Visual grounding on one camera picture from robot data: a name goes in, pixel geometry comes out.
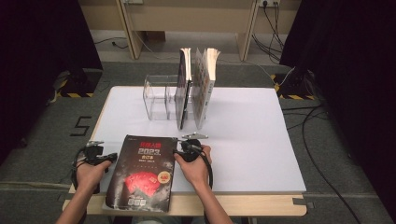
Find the standing book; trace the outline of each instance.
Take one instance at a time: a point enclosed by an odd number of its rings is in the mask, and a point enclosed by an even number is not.
[[[216,62],[219,54],[217,49],[206,49],[204,54],[198,49],[196,51],[192,75],[192,108],[197,129],[202,129],[209,107],[216,82]]]
[[[187,115],[191,88],[191,49],[180,49],[180,63],[178,65],[177,89],[175,95],[175,110],[177,127],[183,129],[184,120]]]
[[[106,194],[116,210],[168,212],[177,138],[126,135]]]

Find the hand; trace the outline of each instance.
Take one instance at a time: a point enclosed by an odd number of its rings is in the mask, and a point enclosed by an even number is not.
[[[206,154],[209,163],[212,163],[210,158],[210,150],[209,146],[201,145],[203,148],[203,152]],[[208,171],[204,160],[199,156],[195,161],[186,162],[183,158],[174,154],[175,160],[180,165],[181,170],[183,171],[183,175],[186,177],[187,181],[189,181],[192,186],[196,189],[197,186],[207,183]]]
[[[91,190],[96,189],[97,184],[102,179],[105,169],[111,165],[111,161],[104,161],[96,166],[83,163],[77,169],[78,189]]]

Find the power cord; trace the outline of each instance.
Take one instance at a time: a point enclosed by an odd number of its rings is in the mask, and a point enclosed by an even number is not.
[[[311,114],[314,113],[315,110],[317,110],[318,108],[322,107],[322,104],[314,106],[312,108],[312,110],[306,115],[304,121],[303,121],[303,127],[302,127],[302,135],[303,135],[303,141],[304,141],[304,147],[305,150],[309,156],[309,159],[312,161],[312,164],[315,166],[315,168],[317,169],[318,173],[320,174],[320,176],[324,179],[324,181],[329,185],[330,188],[332,188],[332,190],[335,192],[335,194],[337,194],[338,198],[344,203],[344,205],[346,206],[346,208],[349,210],[349,212],[352,214],[352,216],[355,218],[355,220],[357,221],[357,223],[361,223],[359,221],[359,218],[356,216],[355,212],[352,210],[352,208],[349,206],[349,204],[347,203],[347,201],[344,199],[344,197],[338,192],[338,190],[332,185],[332,183],[327,179],[327,177],[322,173],[322,171],[320,170],[320,168],[318,167],[317,163],[315,162],[311,151],[308,147],[308,144],[306,143],[306,139],[305,139],[305,124],[306,122],[313,118],[311,117]]]

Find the wrist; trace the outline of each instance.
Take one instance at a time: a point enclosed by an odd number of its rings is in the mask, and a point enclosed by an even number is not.
[[[194,190],[197,194],[212,190],[206,182],[194,183],[192,184],[192,186],[194,187]]]

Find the book stand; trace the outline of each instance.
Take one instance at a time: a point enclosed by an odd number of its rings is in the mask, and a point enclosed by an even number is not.
[[[143,100],[149,120],[176,120],[175,94],[177,75],[147,75],[143,88]],[[186,119],[194,120],[191,98],[187,105]]]

